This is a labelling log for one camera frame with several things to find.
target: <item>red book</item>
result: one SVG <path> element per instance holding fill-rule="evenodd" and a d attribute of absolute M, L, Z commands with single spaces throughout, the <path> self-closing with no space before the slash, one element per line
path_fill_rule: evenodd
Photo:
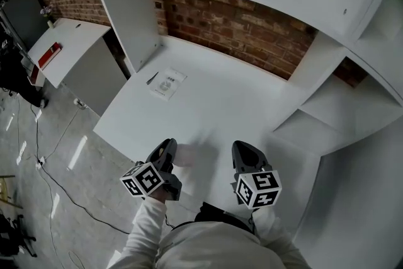
<path fill-rule="evenodd" d="M 46 53 L 39 59 L 38 64 L 41 69 L 44 69 L 50 61 L 62 50 L 59 43 L 54 43 Z"/>

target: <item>black chair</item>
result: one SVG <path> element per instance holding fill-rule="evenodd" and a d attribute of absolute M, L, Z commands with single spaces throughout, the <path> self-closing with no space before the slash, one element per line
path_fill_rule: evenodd
<path fill-rule="evenodd" d="M 17 216 L 17 219 L 10 222 L 3 215 L 0 215 L 0 254 L 3 256 L 14 256 L 20 252 L 20 246 L 34 258 L 37 254 L 32 252 L 25 240 L 36 241 L 34 237 L 27 236 L 21 229 L 22 215 Z"/>

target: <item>white desk surface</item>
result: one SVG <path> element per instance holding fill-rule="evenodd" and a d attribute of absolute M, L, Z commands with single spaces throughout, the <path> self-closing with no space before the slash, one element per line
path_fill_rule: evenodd
<path fill-rule="evenodd" d="M 163 42 L 115 97 L 94 131 L 133 161 L 144 161 L 167 138 L 192 144 L 195 165 L 175 166 L 173 171 L 182 191 L 241 216 L 250 211 L 237 204 L 230 185 L 235 181 L 232 143 L 243 140 L 256 146 L 279 171 L 283 192 L 276 209 L 295 232 L 319 156 L 287 144 L 268 129 L 284 81 L 202 46 L 173 37 L 163 37 Z M 169 101 L 163 101 L 150 93 L 146 82 L 168 67 L 188 77 Z"/>
<path fill-rule="evenodd" d="M 38 61 L 44 53 L 55 42 L 60 43 L 62 46 L 60 53 L 41 70 L 50 83 L 58 88 L 79 59 L 109 29 L 108 26 L 59 18 L 55 23 L 55 28 L 49 28 L 30 49 L 28 55 L 39 67 Z"/>

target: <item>black and white marker cube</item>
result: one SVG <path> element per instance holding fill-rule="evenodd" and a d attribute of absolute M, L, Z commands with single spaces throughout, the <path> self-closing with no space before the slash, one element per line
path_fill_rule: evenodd
<path fill-rule="evenodd" d="M 236 193 L 249 209 L 274 205 L 280 192 L 277 171 L 239 174 Z"/>
<path fill-rule="evenodd" d="M 120 181 L 133 197 L 146 197 L 164 184 L 152 163 L 138 165 L 124 174 Z"/>

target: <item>white desk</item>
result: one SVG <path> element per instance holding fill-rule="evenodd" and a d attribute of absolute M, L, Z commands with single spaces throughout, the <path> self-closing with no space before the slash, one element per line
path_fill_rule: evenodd
<path fill-rule="evenodd" d="M 278 139 L 268 128 L 284 82 L 205 47 L 162 39 L 165 47 L 130 78 L 94 131 L 133 161 L 144 161 L 167 138 L 193 144 L 195 166 L 174 167 L 183 192 L 242 216 L 250 211 L 237 204 L 230 185 L 235 181 L 231 147 L 235 140 L 256 146 L 279 171 L 283 192 L 276 208 L 295 232 L 319 157 Z M 188 77 L 169 101 L 163 101 L 150 93 L 146 82 L 168 67 Z"/>
<path fill-rule="evenodd" d="M 62 50 L 41 69 L 49 82 L 67 87 L 98 115 L 102 115 L 126 79 L 102 36 L 108 26 L 60 18 L 28 52 L 38 66 L 42 55 L 55 43 Z"/>

